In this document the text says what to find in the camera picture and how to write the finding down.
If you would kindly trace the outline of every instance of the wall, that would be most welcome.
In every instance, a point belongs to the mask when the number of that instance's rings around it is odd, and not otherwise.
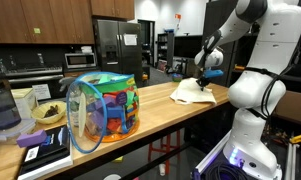
[[[164,29],[174,29],[175,35],[202,35],[207,0],[135,0],[135,20],[155,21],[155,41]],[[181,20],[175,14],[181,14]],[[157,62],[157,45],[154,60]]]
[[[159,26],[164,29],[174,29],[176,36],[202,35],[206,0],[162,0]],[[181,14],[179,29],[175,14]]]

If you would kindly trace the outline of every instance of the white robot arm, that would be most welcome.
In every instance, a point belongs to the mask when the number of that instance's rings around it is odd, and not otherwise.
[[[228,92],[236,112],[230,138],[223,154],[231,164],[257,179],[281,179],[276,157],[260,141],[265,122],[286,89],[279,75],[288,66],[301,35],[301,7],[298,0],[239,0],[226,23],[204,42],[195,57],[206,71],[222,62],[218,45],[242,37],[253,22],[260,31],[245,71]],[[205,84],[203,76],[198,80]]]

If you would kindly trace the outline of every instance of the crumpled towel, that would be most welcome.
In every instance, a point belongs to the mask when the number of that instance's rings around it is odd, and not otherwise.
[[[197,79],[189,78],[180,82],[178,88],[170,95],[177,104],[191,104],[193,102],[212,102],[217,104],[211,89],[201,87],[196,82]]]

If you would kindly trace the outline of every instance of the refrigerator door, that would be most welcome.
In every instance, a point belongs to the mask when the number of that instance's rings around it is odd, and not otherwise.
[[[140,24],[118,22],[123,74],[134,74],[136,82],[142,81],[142,47]]]
[[[102,71],[122,73],[118,22],[98,20],[95,24],[98,64]]]

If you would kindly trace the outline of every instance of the refrigerator handle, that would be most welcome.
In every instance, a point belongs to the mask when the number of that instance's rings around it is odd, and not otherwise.
[[[121,57],[121,51],[120,51],[121,41],[120,41],[120,36],[121,35],[117,34],[117,56],[118,56],[118,58]]]

